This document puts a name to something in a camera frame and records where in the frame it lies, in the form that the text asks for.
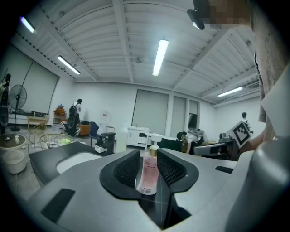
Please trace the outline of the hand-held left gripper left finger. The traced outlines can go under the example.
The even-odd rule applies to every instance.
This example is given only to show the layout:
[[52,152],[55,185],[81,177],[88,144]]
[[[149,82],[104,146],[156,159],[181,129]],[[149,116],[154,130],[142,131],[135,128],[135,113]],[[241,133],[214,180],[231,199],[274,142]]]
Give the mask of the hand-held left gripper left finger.
[[45,232],[158,232],[162,197],[119,199],[100,182],[100,173],[129,152],[81,162],[41,188],[30,200],[30,213]]

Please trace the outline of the ceiling tube light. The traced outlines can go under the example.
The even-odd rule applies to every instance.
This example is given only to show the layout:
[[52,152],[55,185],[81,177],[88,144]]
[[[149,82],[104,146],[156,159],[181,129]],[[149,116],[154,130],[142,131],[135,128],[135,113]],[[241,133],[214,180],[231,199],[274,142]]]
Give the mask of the ceiling tube light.
[[153,72],[152,72],[153,76],[159,75],[159,72],[160,72],[160,69],[161,69],[167,48],[168,48],[168,44],[169,44],[168,40],[161,39],[159,41],[159,45],[158,45],[158,49],[157,49],[157,53],[155,57],[155,63],[153,67]]
[[81,74],[75,67],[73,67],[70,63],[68,63],[67,60],[65,60],[62,56],[58,56],[57,59],[75,74],[77,75]]
[[34,26],[25,17],[21,16],[20,21],[29,30],[29,32],[34,33]]
[[221,93],[221,94],[218,95],[218,97],[224,97],[224,96],[230,95],[230,94],[232,94],[232,93],[235,93],[235,92],[241,91],[242,89],[243,89],[242,87],[238,87],[238,88],[232,89],[232,90],[230,90],[230,91],[227,91],[227,92]]

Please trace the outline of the round beige side table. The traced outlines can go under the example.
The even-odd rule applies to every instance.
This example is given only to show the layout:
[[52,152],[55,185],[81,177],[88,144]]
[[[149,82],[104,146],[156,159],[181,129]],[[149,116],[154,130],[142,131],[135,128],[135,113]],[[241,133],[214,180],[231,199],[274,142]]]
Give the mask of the round beige side table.
[[19,136],[19,143],[15,142],[15,136],[18,134],[4,134],[0,135],[0,150],[10,151],[10,150],[18,150],[26,143],[26,137],[22,135]]

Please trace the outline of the person's right forearm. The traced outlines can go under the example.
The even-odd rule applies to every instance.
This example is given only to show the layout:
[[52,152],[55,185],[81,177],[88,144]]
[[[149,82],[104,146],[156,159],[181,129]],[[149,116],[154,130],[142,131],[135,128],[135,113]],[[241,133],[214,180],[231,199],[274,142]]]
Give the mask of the person's right forearm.
[[257,147],[262,144],[265,141],[271,141],[273,138],[272,135],[272,130],[267,130],[264,129],[260,135],[258,135],[257,137],[249,140],[241,149],[240,149],[240,154],[247,152],[247,151],[252,151],[252,150],[256,150]]

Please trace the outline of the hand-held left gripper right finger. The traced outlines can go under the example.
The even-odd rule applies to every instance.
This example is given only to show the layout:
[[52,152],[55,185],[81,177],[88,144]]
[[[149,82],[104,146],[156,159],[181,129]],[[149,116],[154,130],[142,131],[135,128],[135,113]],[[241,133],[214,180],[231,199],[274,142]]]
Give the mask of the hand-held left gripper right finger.
[[231,196],[225,191],[236,161],[158,150],[158,168],[170,190],[165,229],[224,229]]

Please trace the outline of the pink pump bottle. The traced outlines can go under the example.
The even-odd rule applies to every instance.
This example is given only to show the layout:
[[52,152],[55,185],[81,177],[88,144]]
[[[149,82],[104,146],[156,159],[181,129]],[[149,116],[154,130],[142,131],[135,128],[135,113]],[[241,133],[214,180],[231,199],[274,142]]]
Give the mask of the pink pump bottle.
[[159,170],[157,165],[157,151],[159,146],[155,142],[149,147],[149,152],[143,156],[142,174],[137,191],[143,195],[154,195],[157,192]]

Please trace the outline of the orange stacked cushions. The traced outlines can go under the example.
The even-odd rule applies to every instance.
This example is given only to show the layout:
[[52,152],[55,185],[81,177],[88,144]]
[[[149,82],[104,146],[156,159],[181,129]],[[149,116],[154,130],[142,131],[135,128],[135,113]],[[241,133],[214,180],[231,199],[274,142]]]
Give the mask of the orange stacked cushions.
[[60,118],[66,118],[67,117],[67,113],[64,109],[64,106],[58,105],[57,108],[54,110],[54,116],[55,117],[60,117]]

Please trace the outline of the black vanity cabinet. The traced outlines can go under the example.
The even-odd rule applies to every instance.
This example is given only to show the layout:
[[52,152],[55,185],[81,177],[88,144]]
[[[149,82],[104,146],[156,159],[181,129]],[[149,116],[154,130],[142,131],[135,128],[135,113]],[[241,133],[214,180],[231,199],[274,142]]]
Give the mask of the black vanity cabinet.
[[[73,142],[29,154],[32,169],[40,186],[46,185],[60,175],[60,172],[57,171],[58,163],[68,158],[72,158],[79,153],[88,153],[88,155],[93,158],[107,156],[106,152],[99,154],[93,147],[81,142]],[[169,194],[170,192],[166,182],[162,176],[159,176],[157,193],[155,195],[142,195],[140,200],[141,208],[161,229],[164,228]]]

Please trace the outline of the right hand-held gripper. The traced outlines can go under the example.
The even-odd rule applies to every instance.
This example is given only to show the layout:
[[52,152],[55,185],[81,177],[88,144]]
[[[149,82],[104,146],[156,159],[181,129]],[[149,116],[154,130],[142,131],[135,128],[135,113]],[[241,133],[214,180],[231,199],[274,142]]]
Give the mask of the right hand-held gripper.
[[231,159],[238,159],[240,149],[250,140],[251,134],[245,122],[239,121],[226,133],[221,133],[219,143],[196,146],[194,154],[215,157],[228,154]]

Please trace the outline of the black standing fan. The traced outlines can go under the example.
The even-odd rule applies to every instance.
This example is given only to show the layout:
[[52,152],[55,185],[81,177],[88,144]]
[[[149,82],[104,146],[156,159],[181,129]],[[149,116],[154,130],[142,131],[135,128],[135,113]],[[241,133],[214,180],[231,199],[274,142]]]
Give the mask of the black standing fan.
[[11,127],[12,131],[19,131],[20,128],[16,125],[16,114],[26,103],[27,92],[23,85],[15,85],[10,90],[9,103],[10,107],[14,109],[14,125]]

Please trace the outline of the person's brown printed t-shirt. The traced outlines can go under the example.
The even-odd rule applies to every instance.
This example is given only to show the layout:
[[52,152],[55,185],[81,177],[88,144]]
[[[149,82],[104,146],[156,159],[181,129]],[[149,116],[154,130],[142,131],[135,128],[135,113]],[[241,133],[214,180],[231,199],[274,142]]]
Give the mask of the person's brown printed t-shirt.
[[259,75],[260,100],[280,78],[290,61],[290,54],[279,31],[262,9],[251,7],[251,29],[255,35],[254,63]]

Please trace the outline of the white vanity cabinet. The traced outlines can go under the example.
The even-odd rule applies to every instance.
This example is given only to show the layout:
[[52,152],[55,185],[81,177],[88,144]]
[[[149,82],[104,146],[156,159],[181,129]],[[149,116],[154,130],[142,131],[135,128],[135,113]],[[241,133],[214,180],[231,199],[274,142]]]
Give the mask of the white vanity cabinet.
[[128,127],[127,145],[145,147],[147,135],[150,132],[146,127]]

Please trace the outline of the white round bucket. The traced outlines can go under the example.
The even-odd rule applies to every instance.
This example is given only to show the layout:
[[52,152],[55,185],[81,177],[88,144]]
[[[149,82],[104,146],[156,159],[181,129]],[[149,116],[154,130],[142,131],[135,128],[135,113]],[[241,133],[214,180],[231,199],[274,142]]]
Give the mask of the white round bucket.
[[20,150],[7,151],[3,156],[6,169],[11,174],[18,174],[26,167],[25,154]]

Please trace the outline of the blue chair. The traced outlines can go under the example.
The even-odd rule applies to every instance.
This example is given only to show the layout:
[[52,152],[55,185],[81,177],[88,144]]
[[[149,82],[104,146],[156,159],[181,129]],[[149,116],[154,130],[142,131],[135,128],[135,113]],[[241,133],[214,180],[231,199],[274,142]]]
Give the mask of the blue chair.
[[97,133],[98,130],[99,130],[99,126],[95,122],[91,121],[90,122],[90,132],[89,132],[91,146],[92,146],[92,139],[95,139],[97,144],[100,140],[100,135]]

